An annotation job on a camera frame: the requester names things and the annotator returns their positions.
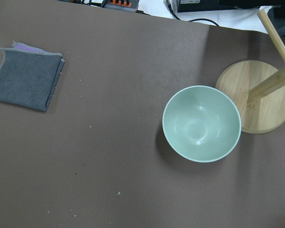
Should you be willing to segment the green bowl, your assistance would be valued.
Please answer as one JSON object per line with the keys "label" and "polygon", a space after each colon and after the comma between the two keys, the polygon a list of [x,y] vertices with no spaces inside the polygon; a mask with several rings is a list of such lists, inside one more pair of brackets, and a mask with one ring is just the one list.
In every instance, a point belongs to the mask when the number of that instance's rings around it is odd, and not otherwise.
{"label": "green bowl", "polygon": [[174,94],[162,115],[162,129],[171,148],[194,162],[215,162],[228,156],[241,135],[241,117],[223,92],[195,85]]}

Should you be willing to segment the wooden cup stand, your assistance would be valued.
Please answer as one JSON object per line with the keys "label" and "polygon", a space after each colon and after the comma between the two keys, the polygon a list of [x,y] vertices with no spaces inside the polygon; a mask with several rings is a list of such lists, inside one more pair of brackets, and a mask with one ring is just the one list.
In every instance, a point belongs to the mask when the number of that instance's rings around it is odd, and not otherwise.
{"label": "wooden cup stand", "polygon": [[[257,15],[285,63],[285,45],[268,15],[264,10]],[[216,88],[235,103],[246,133],[267,133],[285,122],[285,66],[240,61],[221,73]]]}

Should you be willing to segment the grey folded cloth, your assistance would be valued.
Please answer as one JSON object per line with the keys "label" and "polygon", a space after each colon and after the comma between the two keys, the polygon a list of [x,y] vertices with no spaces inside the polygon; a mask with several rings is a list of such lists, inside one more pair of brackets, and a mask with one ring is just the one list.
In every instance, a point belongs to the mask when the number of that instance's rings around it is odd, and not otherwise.
{"label": "grey folded cloth", "polygon": [[1,51],[0,102],[47,111],[64,67],[62,54],[20,42]]}

